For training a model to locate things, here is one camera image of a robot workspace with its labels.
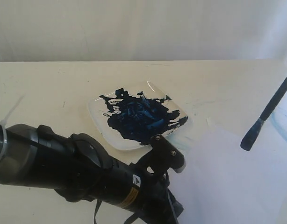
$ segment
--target white zip tie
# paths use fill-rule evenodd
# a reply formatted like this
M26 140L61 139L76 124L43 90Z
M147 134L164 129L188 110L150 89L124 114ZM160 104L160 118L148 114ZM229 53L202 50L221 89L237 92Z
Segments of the white zip tie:
M0 152L0 161L3 159L3 156L6 153L7 150L7 130L6 130L6 125L7 125L7 120L8 118L11 116L11 114L14 112L14 110L16 109L16 107L20 104L20 102L23 100L24 95L21 96L18 101L16 102L16 104L10 109L10 111L7 113L7 115L5 116L5 118L3 120L1 120L0 125L2 126L2 134L3 134L3 144L2 144L2 149Z

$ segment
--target warning label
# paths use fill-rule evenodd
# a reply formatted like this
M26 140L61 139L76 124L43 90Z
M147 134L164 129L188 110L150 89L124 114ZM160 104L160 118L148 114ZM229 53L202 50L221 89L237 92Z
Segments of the warning label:
M133 183L140 188L141 179L139 176L133 175Z
M138 190L135 188L131 188L131 191L129 192L127 197L121 203L119 203L117 206L119 206L123 209L127 208L129 205L131 205L135 201L137 195L138 195Z

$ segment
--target paintbrush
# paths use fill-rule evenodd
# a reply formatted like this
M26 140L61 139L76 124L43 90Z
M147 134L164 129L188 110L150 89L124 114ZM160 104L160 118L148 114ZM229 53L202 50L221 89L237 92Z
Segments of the paintbrush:
M283 98L287 91L287 77L283 81L282 85L280 85L279 89L276 91L274 96L271 98L263 112L261 113L258 120L254 123L254 125L250 128L250 130L243 137L240 147L246 151L250 151L252 145L256 141L261 128L265 121L269 118L271 113L274 111L275 107L279 104L280 100Z

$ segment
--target white table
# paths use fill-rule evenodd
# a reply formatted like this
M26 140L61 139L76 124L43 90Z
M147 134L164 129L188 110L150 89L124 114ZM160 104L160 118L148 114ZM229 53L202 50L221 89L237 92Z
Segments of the white table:
M87 111L91 98L150 80L193 118L194 140L208 129L207 120L244 136L286 75L275 60L0 63L0 120L25 95L8 126L45 124L63 136L87 133L129 163L147 149L120 152L105 142ZM91 224L94 207L68 203L53 190L0 185L0 224ZM128 216L104 203L98 220L123 223Z

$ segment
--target white backdrop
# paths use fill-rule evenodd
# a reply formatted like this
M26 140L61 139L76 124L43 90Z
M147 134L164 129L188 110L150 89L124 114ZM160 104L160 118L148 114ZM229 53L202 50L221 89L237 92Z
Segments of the white backdrop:
M279 58L287 0L0 0L0 61Z

